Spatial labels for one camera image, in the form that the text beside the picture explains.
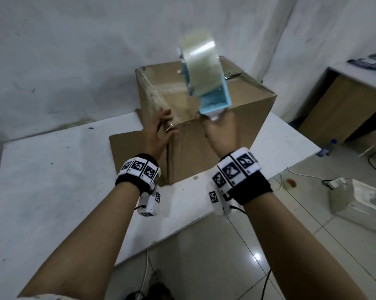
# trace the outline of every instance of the packing tape roll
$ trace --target packing tape roll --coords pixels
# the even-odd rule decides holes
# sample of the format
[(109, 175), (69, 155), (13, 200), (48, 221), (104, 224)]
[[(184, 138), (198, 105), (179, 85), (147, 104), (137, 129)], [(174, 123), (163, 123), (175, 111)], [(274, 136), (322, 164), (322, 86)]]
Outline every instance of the packing tape roll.
[(222, 86), (223, 68), (208, 32), (196, 31), (185, 36), (181, 40), (181, 53), (193, 95), (200, 97)]

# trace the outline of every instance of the right hand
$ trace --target right hand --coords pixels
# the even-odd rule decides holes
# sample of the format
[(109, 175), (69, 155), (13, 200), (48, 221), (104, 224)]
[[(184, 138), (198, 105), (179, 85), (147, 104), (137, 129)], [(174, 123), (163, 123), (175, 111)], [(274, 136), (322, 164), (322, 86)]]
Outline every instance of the right hand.
[(200, 122), (205, 127), (211, 148), (219, 158), (241, 148), (238, 126), (232, 111), (224, 110), (215, 121), (211, 121), (208, 116), (200, 115)]

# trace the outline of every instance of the white wall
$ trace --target white wall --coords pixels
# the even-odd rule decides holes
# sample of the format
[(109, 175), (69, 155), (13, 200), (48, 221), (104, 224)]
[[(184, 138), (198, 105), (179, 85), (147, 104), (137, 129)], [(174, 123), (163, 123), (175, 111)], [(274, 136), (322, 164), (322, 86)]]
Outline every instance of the white wall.
[(193, 28), (262, 78), (295, 1), (0, 0), (0, 142), (134, 111), (135, 68)]
[(285, 121), (301, 107), (328, 65), (376, 52), (376, 0), (298, 0), (264, 77)]

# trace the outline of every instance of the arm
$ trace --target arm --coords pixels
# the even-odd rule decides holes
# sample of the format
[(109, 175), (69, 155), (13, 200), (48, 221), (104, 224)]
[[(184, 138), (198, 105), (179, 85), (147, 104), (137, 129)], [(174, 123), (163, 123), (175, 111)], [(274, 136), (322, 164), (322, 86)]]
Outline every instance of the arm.
[[(171, 111), (160, 110), (143, 130), (143, 151), (158, 160), (170, 137), (159, 139)], [(138, 187), (122, 182), (100, 202), (38, 269), (19, 297), (57, 294), (76, 299), (103, 299), (134, 208)]]
[[(241, 147), (231, 111), (225, 111), (217, 121), (201, 116), (201, 122), (220, 158)], [(367, 299), (341, 265), (273, 193), (266, 192), (248, 201), (244, 208), (286, 299)]]

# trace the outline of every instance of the hand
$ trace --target hand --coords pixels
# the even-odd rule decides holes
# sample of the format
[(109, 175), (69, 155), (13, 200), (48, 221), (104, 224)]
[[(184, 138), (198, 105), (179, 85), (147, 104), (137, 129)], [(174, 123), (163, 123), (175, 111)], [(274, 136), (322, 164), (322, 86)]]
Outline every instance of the hand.
[(148, 126), (145, 126), (143, 129), (144, 153), (151, 155), (156, 160), (160, 159), (165, 146), (168, 144), (171, 137), (178, 134), (178, 130), (171, 130), (163, 139), (160, 139), (157, 133), (163, 123), (172, 119), (173, 115), (171, 115), (171, 110), (163, 110), (163, 108), (159, 108), (157, 113), (150, 120)]
[(200, 122), (205, 127), (206, 137), (211, 148), (220, 158), (241, 147), (240, 135), (232, 111), (224, 110), (216, 121), (211, 121), (209, 117), (200, 115)]

